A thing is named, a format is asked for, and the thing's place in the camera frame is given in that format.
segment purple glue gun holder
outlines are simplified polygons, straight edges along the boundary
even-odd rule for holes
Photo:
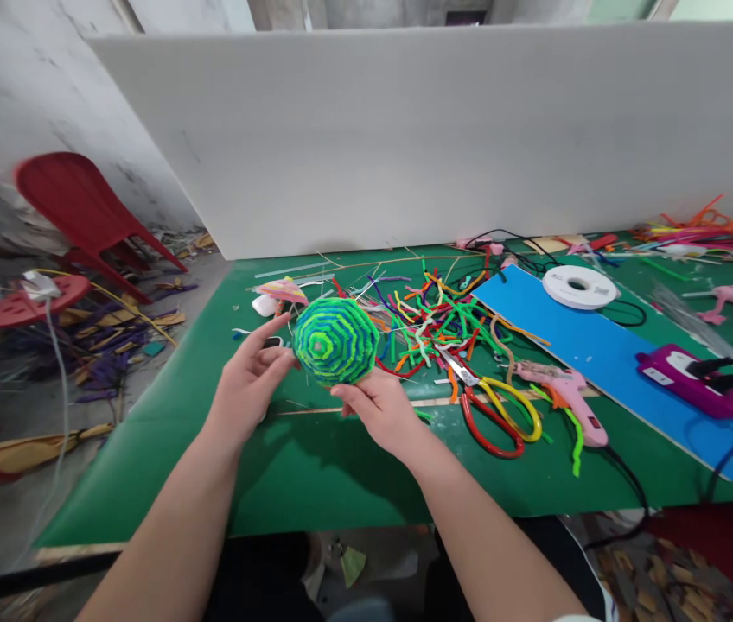
[[[640,352],[635,357],[640,363],[637,371],[664,389],[713,419],[733,419],[733,389],[720,393],[688,372],[689,364],[698,359],[683,348],[667,344],[651,354]]]

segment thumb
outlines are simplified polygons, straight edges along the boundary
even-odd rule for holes
[[[336,384],[330,393],[349,404],[358,415],[366,418],[377,416],[378,406],[361,389],[351,384]]]
[[[269,395],[283,382],[286,374],[289,373],[295,362],[295,355],[291,351],[286,351],[271,362],[269,368],[263,372],[257,381]]]

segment white ribbon roll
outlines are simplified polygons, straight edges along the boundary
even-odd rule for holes
[[[580,266],[552,268],[542,277],[542,285],[560,304],[586,311],[605,307],[619,294],[607,276]]]

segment blue board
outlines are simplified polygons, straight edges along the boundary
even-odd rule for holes
[[[538,345],[710,469],[732,449],[732,420],[709,418],[637,371],[634,355],[664,344],[650,343],[594,311],[560,304],[517,266],[508,266],[505,277],[507,282],[490,279],[473,295],[515,326],[550,341]],[[723,476],[733,479],[733,457]]]

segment hand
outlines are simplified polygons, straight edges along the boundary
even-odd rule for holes
[[[263,348],[265,341],[289,319],[289,314],[280,315],[249,334],[222,368],[203,429],[224,439],[229,447],[239,448],[249,439],[257,424],[263,421],[271,395],[289,369],[300,369],[289,348]]]
[[[344,416],[358,413],[375,442],[404,463],[414,441],[430,434],[401,383],[386,371],[373,369],[356,385],[337,384],[331,393],[343,400]]]

